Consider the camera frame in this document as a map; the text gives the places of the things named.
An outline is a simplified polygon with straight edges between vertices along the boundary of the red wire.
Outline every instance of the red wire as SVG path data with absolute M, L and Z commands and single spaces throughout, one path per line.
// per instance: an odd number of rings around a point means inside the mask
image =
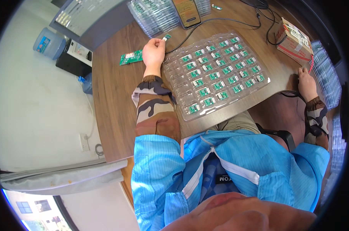
M 311 63 L 311 68 L 310 68 L 310 71 L 308 71 L 308 74 L 310 74 L 310 73 L 311 73 L 312 68 L 313 68 L 313 55 L 311 55 L 311 56 L 312 56 L 312 63 Z

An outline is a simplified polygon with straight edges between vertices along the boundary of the smartphone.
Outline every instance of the smartphone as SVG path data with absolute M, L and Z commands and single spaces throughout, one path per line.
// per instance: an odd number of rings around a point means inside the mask
M 194 0 L 172 0 L 172 3 L 181 19 L 183 28 L 188 29 L 201 23 Z

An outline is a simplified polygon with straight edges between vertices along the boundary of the electrical outlet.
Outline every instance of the electrical outlet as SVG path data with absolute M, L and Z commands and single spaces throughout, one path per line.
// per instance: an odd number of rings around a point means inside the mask
M 90 148 L 89 148 L 89 146 L 88 146 L 87 134 L 85 134 L 85 133 L 80 133 L 80 141 L 81 141 L 81 148 L 82 148 L 82 151 L 89 151 Z

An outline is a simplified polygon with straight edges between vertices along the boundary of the gray cloth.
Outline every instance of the gray cloth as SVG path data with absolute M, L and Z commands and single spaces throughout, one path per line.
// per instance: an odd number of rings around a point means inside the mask
M 255 134 L 261 133 L 248 111 L 244 111 L 222 123 L 209 128 L 209 130 L 214 131 L 231 131 L 237 129 L 246 129 L 254 132 Z

